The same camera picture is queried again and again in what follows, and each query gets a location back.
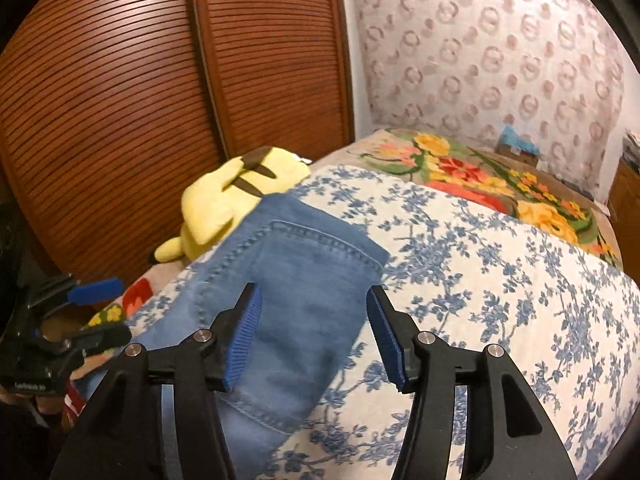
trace metal screw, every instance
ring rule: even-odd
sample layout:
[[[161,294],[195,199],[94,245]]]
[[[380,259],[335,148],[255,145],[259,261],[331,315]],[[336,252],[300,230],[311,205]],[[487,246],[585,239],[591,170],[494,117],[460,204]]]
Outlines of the metal screw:
[[[198,330],[196,333],[193,334],[193,338],[198,343],[207,342],[209,339],[211,339],[211,330],[207,330],[206,328]]]
[[[124,349],[124,353],[129,357],[135,357],[142,352],[142,345],[139,343],[131,343]]]
[[[436,336],[431,332],[420,332],[418,334],[418,341],[425,345],[432,345],[436,342]]]
[[[500,345],[489,345],[486,351],[494,357],[502,357],[504,355],[504,348]]]

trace ribbed blue pad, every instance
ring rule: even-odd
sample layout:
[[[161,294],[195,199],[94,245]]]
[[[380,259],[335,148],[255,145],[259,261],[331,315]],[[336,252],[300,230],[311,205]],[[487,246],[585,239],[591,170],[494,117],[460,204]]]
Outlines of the ribbed blue pad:
[[[382,362],[385,365],[386,376],[389,381],[398,387],[398,390],[402,390],[407,382],[404,365],[402,364],[402,351],[378,298],[370,289],[367,293],[367,316],[369,317],[373,335],[376,338],[380,357],[382,357]]]
[[[249,303],[238,323],[236,333],[226,350],[225,376],[222,379],[226,389],[231,389],[242,377],[244,365],[249,355],[249,348],[260,322],[261,313],[262,289],[259,285],[256,285],[254,293],[249,298]]]
[[[123,291],[124,285],[119,279],[109,278],[102,282],[75,286],[68,292],[66,298],[76,305],[91,305],[117,298]]]

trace wooden slat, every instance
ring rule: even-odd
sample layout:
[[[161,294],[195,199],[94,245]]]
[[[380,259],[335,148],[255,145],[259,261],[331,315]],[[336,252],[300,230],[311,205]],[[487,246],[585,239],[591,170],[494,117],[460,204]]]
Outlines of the wooden slat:
[[[41,0],[0,56],[0,156],[55,264],[148,267],[184,188],[222,161],[188,0]]]
[[[353,139],[341,0],[206,2],[231,155],[266,144],[319,158]]]

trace blue and white floral fabric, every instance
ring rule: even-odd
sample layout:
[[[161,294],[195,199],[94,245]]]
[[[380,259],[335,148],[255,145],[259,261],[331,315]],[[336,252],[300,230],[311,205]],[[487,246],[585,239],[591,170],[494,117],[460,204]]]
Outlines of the blue and white floral fabric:
[[[422,330],[473,350],[503,345],[579,480],[595,471],[640,399],[640,292],[629,277],[511,217],[384,174],[329,166],[291,193],[391,254],[388,296]],[[199,264],[143,307],[134,334],[163,315]],[[411,402],[387,381],[366,324],[320,405],[260,478],[389,480]],[[465,419],[459,388],[448,479],[460,477]]]

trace plush toy arm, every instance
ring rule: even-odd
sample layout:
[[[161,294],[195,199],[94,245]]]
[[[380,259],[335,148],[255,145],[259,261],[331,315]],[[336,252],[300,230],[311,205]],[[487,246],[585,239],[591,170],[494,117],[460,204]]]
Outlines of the plush toy arm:
[[[198,245],[210,242],[232,221],[234,210],[222,192],[242,173],[243,168],[240,157],[232,158],[184,190],[182,216]]]
[[[158,264],[164,264],[183,257],[184,250],[182,249],[182,241],[180,240],[180,237],[167,240],[154,251],[152,256],[155,263]]]

